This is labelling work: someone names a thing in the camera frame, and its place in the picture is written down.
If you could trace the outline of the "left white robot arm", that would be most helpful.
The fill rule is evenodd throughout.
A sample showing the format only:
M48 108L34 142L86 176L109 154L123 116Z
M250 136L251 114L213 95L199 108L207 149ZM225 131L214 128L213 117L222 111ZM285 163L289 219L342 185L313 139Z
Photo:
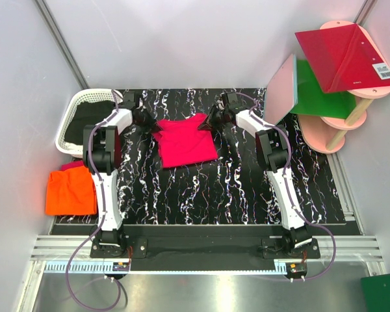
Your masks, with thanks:
M118 206L117 180L122 163L120 134L129 126L137 125L150 132L158 131L156 120L137 92L119 94L112 90L114 109L95 125L83 130L83 162L88 168L97 199L98 224L90 234L92 258L125 257L132 252L122 224Z

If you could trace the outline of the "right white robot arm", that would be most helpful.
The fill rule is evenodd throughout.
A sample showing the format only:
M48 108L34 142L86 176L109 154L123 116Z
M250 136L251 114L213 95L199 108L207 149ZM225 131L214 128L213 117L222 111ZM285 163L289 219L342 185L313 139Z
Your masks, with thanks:
M312 236L307 230L293 185L289 138L284 128L258 117L253 107L246 108L240 96L240 92L222 93L220 101L213 105L198 129L212 131L232 123L255 138L257 161L274 188L281 213L283 234L273 252L284 252L292 258L304 255L311 245Z

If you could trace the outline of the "magenta pink towel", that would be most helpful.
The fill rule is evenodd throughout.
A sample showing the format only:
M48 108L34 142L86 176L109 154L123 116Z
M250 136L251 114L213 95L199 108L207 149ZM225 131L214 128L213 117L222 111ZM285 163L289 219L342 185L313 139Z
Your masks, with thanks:
M184 120L157 122L160 130L153 137L158 143L163 168L217 160L211 132L198 129L206 117L206 114L197 113Z

